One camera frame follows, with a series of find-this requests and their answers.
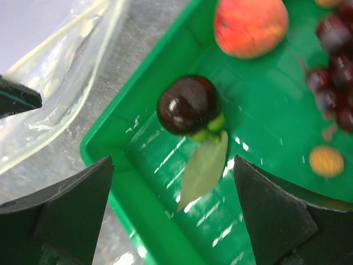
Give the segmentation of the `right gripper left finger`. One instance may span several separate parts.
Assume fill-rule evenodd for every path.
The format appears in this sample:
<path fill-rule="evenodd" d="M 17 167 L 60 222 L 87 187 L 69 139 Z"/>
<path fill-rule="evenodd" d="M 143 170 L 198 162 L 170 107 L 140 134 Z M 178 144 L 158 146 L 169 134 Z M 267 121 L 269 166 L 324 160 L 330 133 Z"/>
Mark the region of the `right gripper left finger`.
<path fill-rule="evenodd" d="M 1 204 L 1 264 L 92 264 L 113 178 L 111 157 Z"/>

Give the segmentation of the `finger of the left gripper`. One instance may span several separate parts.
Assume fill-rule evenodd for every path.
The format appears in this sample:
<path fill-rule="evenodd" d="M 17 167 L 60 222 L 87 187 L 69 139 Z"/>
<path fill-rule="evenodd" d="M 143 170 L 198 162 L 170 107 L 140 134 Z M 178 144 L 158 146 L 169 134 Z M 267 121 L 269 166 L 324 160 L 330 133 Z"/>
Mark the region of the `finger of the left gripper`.
<path fill-rule="evenodd" d="M 18 82 L 5 79 L 1 75 L 1 118 L 39 109 L 42 98 L 37 91 Z"/>

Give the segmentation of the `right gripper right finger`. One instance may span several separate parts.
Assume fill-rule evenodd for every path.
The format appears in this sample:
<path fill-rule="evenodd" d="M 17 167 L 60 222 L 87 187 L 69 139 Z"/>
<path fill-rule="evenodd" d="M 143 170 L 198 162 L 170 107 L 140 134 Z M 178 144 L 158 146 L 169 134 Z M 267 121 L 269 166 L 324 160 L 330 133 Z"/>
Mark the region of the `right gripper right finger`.
<path fill-rule="evenodd" d="M 257 264 L 352 264 L 352 203 L 236 155 L 234 181 Z"/>

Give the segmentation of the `clear dotted zip bag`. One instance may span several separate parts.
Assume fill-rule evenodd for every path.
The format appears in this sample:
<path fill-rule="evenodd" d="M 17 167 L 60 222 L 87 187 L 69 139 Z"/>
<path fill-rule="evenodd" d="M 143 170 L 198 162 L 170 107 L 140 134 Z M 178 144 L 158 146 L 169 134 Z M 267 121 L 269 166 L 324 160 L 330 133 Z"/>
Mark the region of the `clear dotted zip bag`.
<path fill-rule="evenodd" d="M 42 107 L 1 119 L 1 172 L 74 120 L 125 22 L 129 1 L 2 1 L 1 74 L 41 95 Z"/>

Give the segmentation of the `dark red grape bunch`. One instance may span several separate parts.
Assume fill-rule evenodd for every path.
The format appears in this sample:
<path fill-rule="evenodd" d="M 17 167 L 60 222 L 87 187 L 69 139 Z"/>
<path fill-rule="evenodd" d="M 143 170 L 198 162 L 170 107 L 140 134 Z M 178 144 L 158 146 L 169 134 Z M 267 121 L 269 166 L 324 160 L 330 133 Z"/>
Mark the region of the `dark red grape bunch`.
<path fill-rule="evenodd" d="M 330 141 L 339 129 L 352 133 L 352 1 L 340 1 L 336 13 L 324 18 L 315 34 L 329 54 L 328 67 L 308 70 L 300 63 L 317 108 L 323 118 L 333 121 L 322 132 L 323 139 Z"/>

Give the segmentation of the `dark purple mangosteen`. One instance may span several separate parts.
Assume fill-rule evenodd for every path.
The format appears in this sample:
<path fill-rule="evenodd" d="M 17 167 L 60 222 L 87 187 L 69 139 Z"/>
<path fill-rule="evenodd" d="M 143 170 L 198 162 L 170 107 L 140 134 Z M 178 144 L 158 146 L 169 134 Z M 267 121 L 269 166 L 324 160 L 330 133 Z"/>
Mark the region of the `dark purple mangosteen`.
<path fill-rule="evenodd" d="M 156 112 L 168 132 L 196 142 L 215 136 L 225 124 L 218 90 L 197 74 L 175 80 L 159 97 Z"/>

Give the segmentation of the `red peach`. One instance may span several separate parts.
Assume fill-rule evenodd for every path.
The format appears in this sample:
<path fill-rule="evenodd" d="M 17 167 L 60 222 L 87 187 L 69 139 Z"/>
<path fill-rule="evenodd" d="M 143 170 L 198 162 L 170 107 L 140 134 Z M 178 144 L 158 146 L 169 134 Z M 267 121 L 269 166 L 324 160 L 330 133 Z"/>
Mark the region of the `red peach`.
<path fill-rule="evenodd" d="M 239 59 L 254 59 L 273 50 L 289 25 L 283 1 L 218 1 L 213 31 L 218 47 Z"/>

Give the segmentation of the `small brown nut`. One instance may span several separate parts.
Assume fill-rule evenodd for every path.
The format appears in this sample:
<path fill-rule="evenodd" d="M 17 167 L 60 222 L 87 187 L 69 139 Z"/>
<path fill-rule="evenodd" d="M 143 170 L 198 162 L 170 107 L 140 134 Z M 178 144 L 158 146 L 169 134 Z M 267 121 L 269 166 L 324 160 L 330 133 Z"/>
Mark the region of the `small brown nut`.
<path fill-rule="evenodd" d="M 320 145 L 313 148 L 309 154 L 311 169 L 319 176 L 335 178 L 344 170 L 344 159 L 335 148 Z"/>

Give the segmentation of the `dried green leaf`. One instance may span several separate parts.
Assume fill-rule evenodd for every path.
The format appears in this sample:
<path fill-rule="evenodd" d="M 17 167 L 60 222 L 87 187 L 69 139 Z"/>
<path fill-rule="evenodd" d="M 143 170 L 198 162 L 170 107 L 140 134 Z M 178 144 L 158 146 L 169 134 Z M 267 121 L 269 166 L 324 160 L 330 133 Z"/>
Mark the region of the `dried green leaf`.
<path fill-rule="evenodd" d="M 223 176 L 227 149 L 228 134 L 222 130 L 194 151 L 183 172 L 177 211 L 213 191 Z"/>

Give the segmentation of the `green plastic tray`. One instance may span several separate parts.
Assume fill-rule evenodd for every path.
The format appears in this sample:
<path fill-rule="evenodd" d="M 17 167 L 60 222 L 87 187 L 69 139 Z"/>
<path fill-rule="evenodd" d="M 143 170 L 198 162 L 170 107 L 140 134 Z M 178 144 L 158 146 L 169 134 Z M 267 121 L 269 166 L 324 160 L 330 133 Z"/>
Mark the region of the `green plastic tray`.
<path fill-rule="evenodd" d="M 314 30 L 328 14 L 313 1 L 286 1 L 284 41 L 255 60 L 227 56 L 215 43 L 215 1 L 192 1 L 89 129 L 81 143 L 86 165 L 110 156 L 109 203 L 148 264 L 254 264 L 233 177 L 234 157 L 314 192 L 352 201 L 352 136 L 332 145 L 344 172 L 324 179 L 309 153 L 322 144 L 326 122 L 304 85 L 301 61 L 326 64 Z M 159 95 L 176 78 L 198 73 L 222 96 L 229 136 L 223 177 L 215 190 L 178 211 L 181 177 L 197 144 L 165 131 Z"/>

